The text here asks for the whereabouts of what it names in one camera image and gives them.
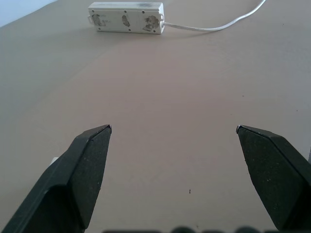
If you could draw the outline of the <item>white power strip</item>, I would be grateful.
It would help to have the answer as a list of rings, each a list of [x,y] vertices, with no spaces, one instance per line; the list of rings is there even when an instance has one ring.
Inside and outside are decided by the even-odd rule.
[[[94,2],[88,20],[99,32],[162,34],[161,2]]]

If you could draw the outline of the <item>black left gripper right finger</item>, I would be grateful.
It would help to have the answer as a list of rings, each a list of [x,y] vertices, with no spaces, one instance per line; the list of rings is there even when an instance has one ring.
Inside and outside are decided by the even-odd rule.
[[[284,137],[236,129],[252,184],[280,232],[311,233],[311,164]]]

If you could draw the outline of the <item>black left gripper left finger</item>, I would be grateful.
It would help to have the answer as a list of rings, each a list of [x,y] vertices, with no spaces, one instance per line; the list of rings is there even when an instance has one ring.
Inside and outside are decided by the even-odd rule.
[[[75,137],[40,176],[1,233],[84,233],[101,189],[112,129]]]

